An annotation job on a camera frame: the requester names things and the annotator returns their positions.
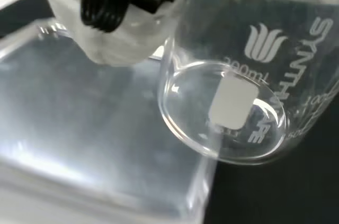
printed logo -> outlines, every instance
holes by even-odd
[[[282,30],[276,29],[269,32],[264,24],[260,23],[259,25],[260,33],[250,25],[251,34],[246,44],[245,55],[249,59],[266,64],[273,60],[281,44],[288,38],[286,36],[277,37]]]
[[[295,59],[291,61],[289,66],[291,70],[286,72],[284,74],[284,79],[279,82],[278,85],[281,86],[281,89],[274,92],[274,94],[282,104],[289,99],[291,95],[290,90],[296,87],[299,84],[300,80],[305,76],[308,64],[312,62],[313,58],[318,54],[318,46],[321,43],[323,43],[323,41],[326,39],[333,24],[334,22],[332,19],[321,19],[320,17],[316,17],[311,26],[311,29],[309,30],[310,38],[303,39],[300,41],[303,44],[303,47],[301,49],[298,49],[298,51],[296,52]],[[299,128],[301,129],[290,132],[287,135],[287,138],[288,139],[296,138],[299,137],[300,135],[304,135],[313,126],[313,124],[322,114],[322,112],[327,107],[329,102],[334,98],[334,96],[338,92],[339,92],[339,81],[332,87],[329,93],[327,93],[322,100],[320,100],[320,96],[314,97],[314,99],[312,100],[310,97],[307,100],[306,104],[308,105],[309,101],[311,105],[314,105],[317,102],[319,102],[319,105],[317,105],[317,109],[316,110],[312,109],[311,113],[307,112],[306,114],[304,114],[304,111],[302,111],[304,107],[301,106],[302,109],[299,110],[299,112],[302,112],[306,124],[305,125],[300,124]],[[291,114],[289,114],[288,119],[290,121],[291,119],[293,119]],[[274,119],[270,119],[265,115],[263,119],[257,123],[258,130],[252,132],[248,139],[248,142],[254,144],[261,144],[264,138],[266,137],[266,134],[271,129],[271,125],[273,124],[273,122]]]

transparent plastic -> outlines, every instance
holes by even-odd
[[[13,204],[18,218],[53,212],[53,223],[202,222],[216,162],[162,121],[159,59],[97,65],[55,20],[2,39],[0,54],[0,196],[7,184],[39,201],[4,200],[1,213]]]
[[[164,47],[158,100],[167,125],[229,163],[288,152],[339,91],[338,2],[187,0]],[[257,91],[247,111],[243,82]]]

black tabletop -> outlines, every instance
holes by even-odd
[[[0,11],[0,37],[51,17],[46,0]],[[285,158],[255,167],[219,163],[205,224],[339,223],[339,97]]]

